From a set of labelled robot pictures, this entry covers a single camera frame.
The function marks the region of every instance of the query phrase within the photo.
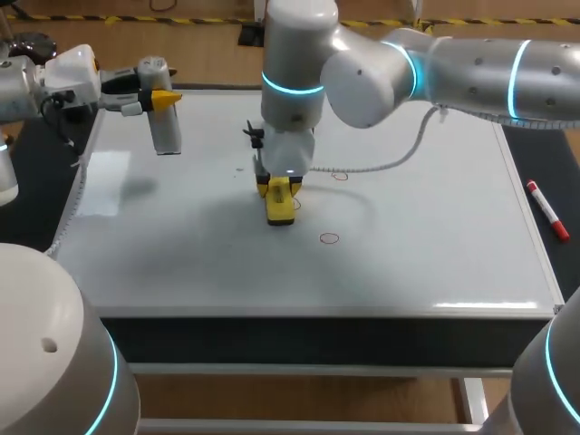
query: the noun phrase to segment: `blue led ring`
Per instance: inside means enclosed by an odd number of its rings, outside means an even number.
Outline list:
[[[413,89],[411,90],[411,95],[409,95],[411,97],[415,93],[415,89],[417,89],[417,81],[418,81],[417,69],[415,68],[415,63],[413,63],[413,60],[411,59],[411,57],[407,53],[407,50],[402,48],[400,45],[397,45],[395,43],[389,43],[388,41],[381,41],[381,44],[389,45],[390,47],[397,50],[399,53],[401,53],[404,56],[404,58],[409,63],[409,66],[411,67],[411,71],[413,72]]]
[[[279,86],[277,84],[275,84],[274,82],[270,81],[270,79],[268,79],[266,77],[266,75],[264,74],[264,72],[262,72],[262,78],[264,79],[264,82],[267,83],[268,86],[270,86],[271,88],[276,89],[277,91],[283,92],[283,93],[289,93],[291,95],[309,95],[311,93],[317,93],[320,92],[324,89],[323,86],[318,86],[316,88],[312,88],[312,89],[290,89],[290,88],[285,88],[283,86]]]
[[[115,347],[115,342],[112,340],[111,335],[109,333],[107,334],[109,335],[109,340],[111,340],[111,347],[115,364],[112,371],[111,387],[109,389],[109,394],[107,395],[107,400],[105,401],[104,405],[102,405],[101,412],[99,412],[99,415],[92,423],[91,427],[86,432],[84,432],[84,435],[92,435],[99,427],[99,424],[101,424],[101,421],[105,416],[105,413],[107,412],[109,406],[111,405],[112,395],[115,392],[115,386],[117,385],[117,375],[119,374],[119,358],[117,356],[117,348]]]
[[[554,385],[554,389],[556,390],[556,393],[557,393],[558,397],[560,398],[560,401],[562,402],[562,404],[564,404],[564,407],[570,413],[570,415],[574,418],[574,420],[576,420],[576,423],[580,424],[580,415],[578,415],[578,412],[576,412],[576,410],[572,406],[572,403],[570,403],[570,401],[566,398],[566,395],[564,394],[564,392],[562,391],[562,388],[560,387],[560,384],[558,383],[558,380],[556,378],[556,374],[554,373],[554,367],[552,366],[552,357],[550,356],[550,333],[552,332],[552,325],[553,324],[554,324],[554,320],[552,320],[552,322],[550,323],[550,325],[547,328],[547,336],[546,336],[547,372],[550,375],[550,380],[552,381],[552,384]]]
[[[509,75],[509,86],[507,87],[507,111],[509,111],[509,116],[514,119],[517,119],[515,102],[517,68],[519,67],[519,63],[522,61],[522,56],[524,55],[524,51],[529,43],[531,43],[531,40],[528,39],[519,46],[519,50],[517,50],[516,53],[516,59],[514,59],[514,64],[511,67],[511,74]]]

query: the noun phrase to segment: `white cable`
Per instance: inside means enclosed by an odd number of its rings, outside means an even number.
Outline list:
[[[420,122],[420,127],[419,127],[419,131],[417,132],[417,138],[415,139],[415,143],[413,144],[411,149],[409,151],[407,151],[407,154],[405,154],[404,156],[402,156],[398,160],[395,160],[391,163],[387,163],[387,164],[384,164],[381,166],[373,166],[370,168],[350,169],[350,168],[325,168],[325,167],[320,167],[320,166],[314,166],[314,167],[310,168],[310,170],[312,170],[314,172],[342,172],[345,174],[360,174],[360,173],[364,173],[364,172],[378,172],[380,170],[387,170],[387,169],[396,168],[397,166],[402,165],[404,162],[406,162],[408,159],[410,159],[413,156],[413,154],[415,154],[415,151],[417,151],[417,149],[421,145],[421,142],[423,140],[423,136],[425,134],[425,130],[427,129],[427,124],[428,124],[430,118],[437,111],[440,111],[441,109],[442,109],[441,107],[435,106],[435,107],[431,107],[427,111],[427,113],[425,113],[425,116],[423,116],[423,120]]]
[[[492,115],[489,113],[477,113],[474,111],[463,111],[468,115],[481,118],[482,120],[495,122],[496,124],[508,127],[518,127],[529,130],[573,130],[580,129],[580,121],[540,121],[540,120],[514,120],[508,116]]]
[[[59,248],[59,246],[63,242],[64,237],[66,236],[66,230],[71,225],[71,222],[73,221],[73,218],[76,215],[76,212],[79,209],[79,206],[81,205],[82,193],[84,192],[84,187],[85,187],[86,182],[87,182],[87,172],[88,172],[88,166],[89,166],[84,155],[80,156],[77,163],[73,164],[72,166],[74,167],[77,165],[79,166],[79,171],[81,172],[81,181],[79,182],[79,188],[77,190],[76,197],[75,197],[74,203],[72,205],[72,210],[69,213],[69,216],[66,218],[66,221],[64,222],[63,228],[54,237],[54,240],[53,240],[53,243],[51,244],[51,246],[48,249],[46,249],[46,251],[44,251],[44,253],[50,257],[52,257],[56,253],[57,249]]]

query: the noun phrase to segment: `yellow black tape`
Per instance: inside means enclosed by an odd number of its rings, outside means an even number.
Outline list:
[[[10,20],[19,21],[103,21],[107,24],[118,22],[149,22],[163,24],[256,24],[254,20],[246,18],[167,18],[161,16],[130,16],[130,15],[8,15]],[[345,20],[342,24],[347,27],[372,27],[388,25],[402,27],[412,25],[406,20],[376,20],[376,21],[353,21]]]
[[[9,20],[18,21],[102,21],[106,24],[118,22],[141,22],[163,24],[251,24],[254,20],[244,18],[166,18],[161,16],[129,15],[8,15]]]
[[[580,18],[512,18],[512,19],[495,19],[495,18],[463,18],[463,19],[447,19],[447,20],[424,20],[420,19],[420,24],[424,26],[429,25],[469,25],[469,24],[483,24],[483,25],[503,25],[503,24],[552,24],[552,25],[579,25]]]
[[[259,24],[246,18],[167,18],[160,16],[130,16],[130,15],[8,15],[10,20],[19,21],[102,21],[106,24],[118,22],[149,22],[162,24]],[[552,24],[552,25],[579,25],[580,18],[462,18],[462,19],[420,19],[409,20],[374,20],[374,21],[341,21],[347,27],[374,27],[391,26],[404,27],[412,26],[418,29],[428,29],[433,25],[503,25],[503,24]]]

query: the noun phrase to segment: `wooden floor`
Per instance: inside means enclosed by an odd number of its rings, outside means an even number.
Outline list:
[[[171,0],[155,0],[162,7]],[[337,0],[342,19],[411,18],[406,0]],[[150,15],[148,0],[22,0],[44,15]],[[425,18],[580,16],[577,0],[424,0]],[[251,0],[179,0],[165,16],[253,16]],[[262,50],[237,46],[238,26],[42,22],[15,23],[14,30],[49,34],[65,50],[90,44],[102,68],[134,65],[158,54],[178,68],[176,82],[260,83]],[[386,27],[362,29],[371,37]],[[438,26],[437,35],[545,38],[580,41],[580,26]],[[580,134],[569,134],[580,159]],[[144,417],[328,421],[462,421],[457,392],[446,379],[380,379],[276,376],[138,376]],[[486,381],[494,408],[508,380]]]

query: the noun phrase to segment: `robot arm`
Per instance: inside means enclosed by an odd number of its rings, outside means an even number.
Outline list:
[[[274,176],[308,171],[314,137],[304,135],[321,119],[325,94],[356,128],[409,100],[522,127],[580,120],[578,44],[456,40],[411,29],[375,42],[340,26],[333,0],[271,0],[265,47],[261,158]]]
[[[60,111],[96,103],[123,116],[147,112],[157,154],[180,154],[181,135],[174,105],[180,98],[171,91],[169,67],[159,57],[145,58],[136,68],[104,72],[99,71],[92,48],[85,44],[46,65],[36,66],[26,56],[0,62],[0,124],[44,117],[49,105]],[[62,139],[73,144],[64,136]],[[17,195],[8,147],[0,143],[0,206]]]

